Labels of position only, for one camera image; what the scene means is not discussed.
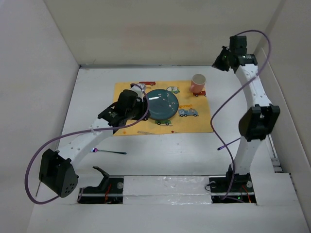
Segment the pink ceramic mug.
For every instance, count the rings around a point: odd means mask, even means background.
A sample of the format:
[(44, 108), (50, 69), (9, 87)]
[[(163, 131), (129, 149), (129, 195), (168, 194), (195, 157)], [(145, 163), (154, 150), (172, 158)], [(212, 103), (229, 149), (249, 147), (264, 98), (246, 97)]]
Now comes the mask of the pink ceramic mug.
[(195, 94), (200, 93), (204, 89), (205, 83), (206, 83), (206, 78), (204, 75), (195, 74), (191, 80), (190, 92), (195, 93)]

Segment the dark teal ceramic plate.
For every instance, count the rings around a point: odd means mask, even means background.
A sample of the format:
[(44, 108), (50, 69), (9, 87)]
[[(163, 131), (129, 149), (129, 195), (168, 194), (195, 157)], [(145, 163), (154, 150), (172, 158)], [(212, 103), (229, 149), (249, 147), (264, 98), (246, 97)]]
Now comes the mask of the dark teal ceramic plate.
[(176, 95), (165, 89), (155, 89), (147, 93), (150, 118), (167, 120), (173, 117), (179, 108)]

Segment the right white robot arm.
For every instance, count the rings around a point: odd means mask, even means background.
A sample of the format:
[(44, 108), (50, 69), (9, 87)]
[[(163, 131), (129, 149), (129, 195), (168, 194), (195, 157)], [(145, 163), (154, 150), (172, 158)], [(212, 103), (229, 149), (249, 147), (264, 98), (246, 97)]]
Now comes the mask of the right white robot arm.
[(247, 52), (245, 35), (231, 36), (229, 46), (222, 47), (212, 66), (221, 71), (234, 71), (242, 85), (241, 90), (247, 103), (247, 112), (238, 124), (241, 139), (237, 154), (226, 176), (217, 182), (218, 186), (223, 184), (228, 190), (236, 191), (247, 184), (256, 151), (272, 132), (280, 114), (280, 107), (273, 105), (264, 91), (256, 57)]

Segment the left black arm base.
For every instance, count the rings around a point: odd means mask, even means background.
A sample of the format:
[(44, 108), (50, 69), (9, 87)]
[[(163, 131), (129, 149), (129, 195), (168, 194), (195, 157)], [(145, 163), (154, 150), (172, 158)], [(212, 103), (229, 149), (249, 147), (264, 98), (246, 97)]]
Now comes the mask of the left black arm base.
[(98, 166), (93, 167), (103, 178), (98, 186), (80, 188), (77, 202), (79, 204), (123, 204), (123, 176), (110, 176)]

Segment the iridescent purple metal spoon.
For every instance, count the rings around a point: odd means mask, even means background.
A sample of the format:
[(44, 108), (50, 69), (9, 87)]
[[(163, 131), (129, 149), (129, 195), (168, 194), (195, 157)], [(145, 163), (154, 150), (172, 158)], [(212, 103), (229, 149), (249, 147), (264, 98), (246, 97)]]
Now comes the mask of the iridescent purple metal spoon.
[(231, 144), (233, 144), (233, 143), (239, 141), (240, 139), (241, 139), (241, 138), (237, 138), (237, 139), (235, 139), (235, 140), (233, 140), (233, 141), (231, 141), (231, 142), (229, 142), (229, 143), (226, 143), (225, 145), (222, 145), (222, 146), (218, 147), (217, 150), (222, 150), (222, 149), (224, 149), (226, 146), (229, 146), (229, 145), (231, 145)]

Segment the iridescent metal fork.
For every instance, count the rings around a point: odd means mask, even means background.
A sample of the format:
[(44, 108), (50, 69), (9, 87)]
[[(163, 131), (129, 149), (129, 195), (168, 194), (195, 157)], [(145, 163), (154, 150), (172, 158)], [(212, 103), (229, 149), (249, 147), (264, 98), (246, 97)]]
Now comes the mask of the iridescent metal fork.
[(98, 149), (98, 148), (92, 148), (90, 151), (93, 152), (93, 153), (96, 153), (96, 152), (107, 152), (107, 153), (115, 153), (115, 154), (122, 154), (122, 155), (126, 155), (127, 154), (126, 152), (101, 150), (101, 149)]

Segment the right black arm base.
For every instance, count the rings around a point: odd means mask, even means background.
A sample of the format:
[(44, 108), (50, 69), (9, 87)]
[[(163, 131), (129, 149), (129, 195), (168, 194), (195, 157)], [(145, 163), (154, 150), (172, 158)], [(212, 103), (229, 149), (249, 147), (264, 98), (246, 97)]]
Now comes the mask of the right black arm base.
[(205, 185), (212, 203), (256, 203), (250, 173), (234, 173), (232, 167), (223, 176), (211, 176)]

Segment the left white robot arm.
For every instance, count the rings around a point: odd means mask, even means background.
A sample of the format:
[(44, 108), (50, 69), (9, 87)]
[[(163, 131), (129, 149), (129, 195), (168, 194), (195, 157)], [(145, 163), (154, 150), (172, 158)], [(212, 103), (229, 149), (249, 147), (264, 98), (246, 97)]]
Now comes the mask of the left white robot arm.
[(56, 151), (46, 150), (41, 159), (40, 181), (60, 198), (71, 194), (78, 184), (75, 167), (92, 148), (119, 129), (128, 128), (128, 121), (137, 124), (148, 119), (145, 89), (143, 84), (131, 84), (130, 89), (120, 93), (116, 102), (98, 114), (88, 130), (76, 132), (75, 139)]

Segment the yellow vehicle-print cloth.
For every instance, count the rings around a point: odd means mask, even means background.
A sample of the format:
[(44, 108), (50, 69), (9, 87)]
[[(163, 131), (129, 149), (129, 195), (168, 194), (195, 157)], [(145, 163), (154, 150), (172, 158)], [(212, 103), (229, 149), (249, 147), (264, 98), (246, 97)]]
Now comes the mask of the yellow vehicle-print cloth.
[(154, 92), (149, 97), (153, 101), (156, 97), (165, 99), (172, 97), (167, 106), (174, 115), (165, 115), (162, 120), (149, 118), (135, 126), (118, 130), (115, 136), (171, 134), (171, 133), (211, 133), (210, 107), (206, 98), (206, 91), (190, 92), (190, 81), (140, 81), (146, 86), (146, 93)]

